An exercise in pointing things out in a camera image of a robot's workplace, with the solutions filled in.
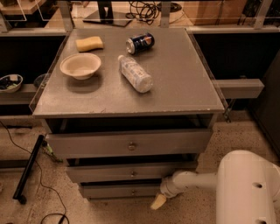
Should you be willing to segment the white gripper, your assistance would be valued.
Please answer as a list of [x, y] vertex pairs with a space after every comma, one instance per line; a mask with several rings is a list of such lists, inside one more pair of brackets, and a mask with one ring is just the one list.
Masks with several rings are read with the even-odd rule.
[[178, 194], [182, 193], [183, 190], [175, 186], [172, 181], [172, 177], [163, 178], [160, 184], [160, 192], [156, 195], [155, 199], [150, 205], [152, 210], [158, 210], [165, 202], [166, 198], [174, 198]]

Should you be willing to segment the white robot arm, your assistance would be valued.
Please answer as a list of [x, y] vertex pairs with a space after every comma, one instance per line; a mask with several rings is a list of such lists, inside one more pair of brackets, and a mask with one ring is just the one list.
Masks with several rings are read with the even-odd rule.
[[216, 191], [216, 224], [277, 224], [280, 167], [251, 151], [229, 152], [216, 173], [176, 171], [163, 178], [150, 208], [191, 188]]

